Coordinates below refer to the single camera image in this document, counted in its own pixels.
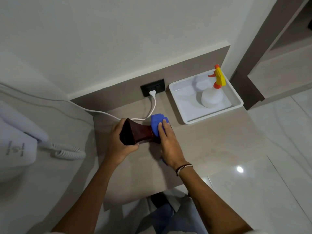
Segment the brown glossy vase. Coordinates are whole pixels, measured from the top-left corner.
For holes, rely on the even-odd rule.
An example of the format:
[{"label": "brown glossy vase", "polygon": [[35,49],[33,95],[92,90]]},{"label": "brown glossy vase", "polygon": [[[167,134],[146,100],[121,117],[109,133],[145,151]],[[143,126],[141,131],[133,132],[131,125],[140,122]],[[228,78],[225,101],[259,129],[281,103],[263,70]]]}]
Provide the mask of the brown glossy vase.
[{"label": "brown glossy vase", "polygon": [[124,122],[119,138],[124,145],[145,142],[160,143],[160,138],[154,134],[151,126],[138,124],[129,118]]}]

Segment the white wall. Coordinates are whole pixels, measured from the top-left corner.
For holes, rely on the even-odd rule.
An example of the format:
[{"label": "white wall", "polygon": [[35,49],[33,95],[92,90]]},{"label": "white wall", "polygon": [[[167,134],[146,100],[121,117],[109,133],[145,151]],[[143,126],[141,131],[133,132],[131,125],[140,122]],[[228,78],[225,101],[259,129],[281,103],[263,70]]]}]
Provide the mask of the white wall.
[{"label": "white wall", "polygon": [[[62,98],[56,86],[14,55],[0,55],[0,76],[29,93]],[[0,233],[44,233],[73,205],[98,168],[93,117],[67,102],[37,99],[2,86],[0,100],[34,121],[52,142],[71,144],[87,153],[83,161],[65,161],[38,149],[37,160],[26,173],[0,183]]]},{"label": "white wall", "polygon": [[[0,0],[0,51],[15,54],[69,98],[222,41],[232,44],[224,63],[231,75],[274,2]],[[244,41],[237,39],[241,29]]]}]

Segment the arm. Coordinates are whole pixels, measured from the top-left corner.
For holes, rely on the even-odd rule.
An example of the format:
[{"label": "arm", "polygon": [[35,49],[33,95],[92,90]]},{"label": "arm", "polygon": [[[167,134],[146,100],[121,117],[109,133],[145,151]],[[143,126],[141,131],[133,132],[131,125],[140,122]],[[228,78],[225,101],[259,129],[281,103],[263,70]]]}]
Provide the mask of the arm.
[{"label": "arm", "polygon": [[[189,164],[183,156],[173,129],[166,120],[159,123],[158,130],[163,158],[166,163],[174,170],[182,165]],[[188,189],[189,195],[193,199],[209,234],[242,234],[252,230],[230,206],[206,185],[192,167],[183,168],[179,176]]]},{"label": "arm", "polygon": [[123,118],[112,127],[110,142],[103,163],[82,195],[52,229],[52,232],[66,234],[94,232],[111,175],[128,154],[138,149],[138,145],[125,146],[119,140],[124,122],[125,119]]}]

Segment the yellow spray nozzle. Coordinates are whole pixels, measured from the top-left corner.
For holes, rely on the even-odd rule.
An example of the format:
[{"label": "yellow spray nozzle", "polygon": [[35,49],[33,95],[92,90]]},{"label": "yellow spray nozzle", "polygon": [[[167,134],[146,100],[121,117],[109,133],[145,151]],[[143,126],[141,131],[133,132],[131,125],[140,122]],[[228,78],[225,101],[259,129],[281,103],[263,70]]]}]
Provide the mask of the yellow spray nozzle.
[{"label": "yellow spray nozzle", "polygon": [[219,65],[215,65],[215,71],[214,71],[214,74],[216,76],[216,84],[218,86],[225,86],[226,85],[226,81],[225,81],[225,78],[224,78],[224,75],[220,69],[220,66]]}]

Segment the hand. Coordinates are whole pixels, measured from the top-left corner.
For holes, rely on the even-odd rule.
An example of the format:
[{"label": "hand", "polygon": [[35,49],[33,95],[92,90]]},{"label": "hand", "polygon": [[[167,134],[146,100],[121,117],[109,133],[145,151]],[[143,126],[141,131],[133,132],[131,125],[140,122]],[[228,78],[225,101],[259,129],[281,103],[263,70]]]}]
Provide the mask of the hand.
[{"label": "hand", "polygon": [[119,134],[125,121],[126,118],[122,118],[118,124],[113,125],[107,153],[104,158],[104,162],[109,162],[116,167],[121,164],[130,153],[138,150],[138,144],[124,145],[119,139]]},{"label": "hand", "polygon": [[158,124],[158,131],[163,149],[163,159],[166,163],[176,170],[179,166],[189,164],[182,153],[182,149],[177,141],[173,129],[164,119],[163,122]]}]

